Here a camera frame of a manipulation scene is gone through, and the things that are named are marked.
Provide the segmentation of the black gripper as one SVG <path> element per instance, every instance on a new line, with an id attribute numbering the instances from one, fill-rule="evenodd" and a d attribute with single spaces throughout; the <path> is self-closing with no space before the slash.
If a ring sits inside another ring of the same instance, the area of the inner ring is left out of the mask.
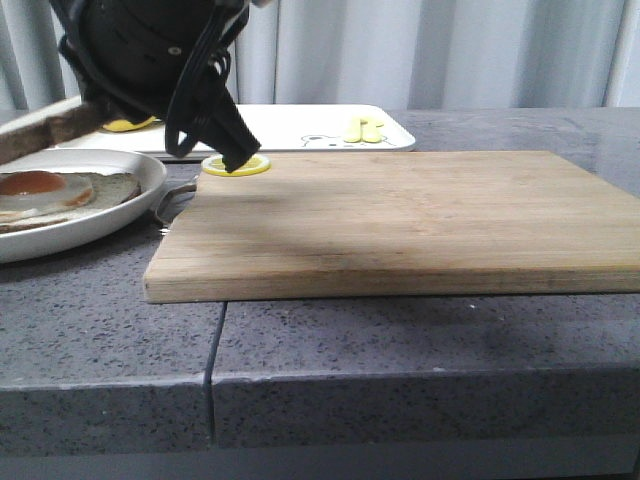
<path id="1" fill-rule="evenodd" d="M 246 1 L 54 1 L 60 53 L 86 97 L 105 95 L 124 115 L 173 125 L 198 120 L 198 138 L 233 173 L 258 152 L 229 93 L 229 47 Z"/>

